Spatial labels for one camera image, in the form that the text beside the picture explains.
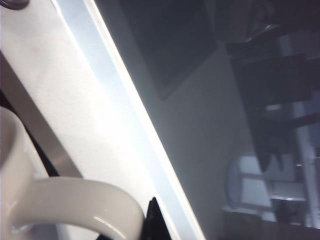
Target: white mug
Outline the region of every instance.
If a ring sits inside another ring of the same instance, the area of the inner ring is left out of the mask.
[[[115,240],[138,240],[139,204],[110,184],[48,177],[24,126],[1,107],[1,239],[29,240],[30,226],[70,224]]]

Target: gray wall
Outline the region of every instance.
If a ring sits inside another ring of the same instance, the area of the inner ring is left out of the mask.
[[[162,100],[120,7],[114,2],[107,11],[107,26],[200,226],[207,239],[214,239],[222,226],[227,164],[234,155],[252,150],[226,49],[220,45]]]

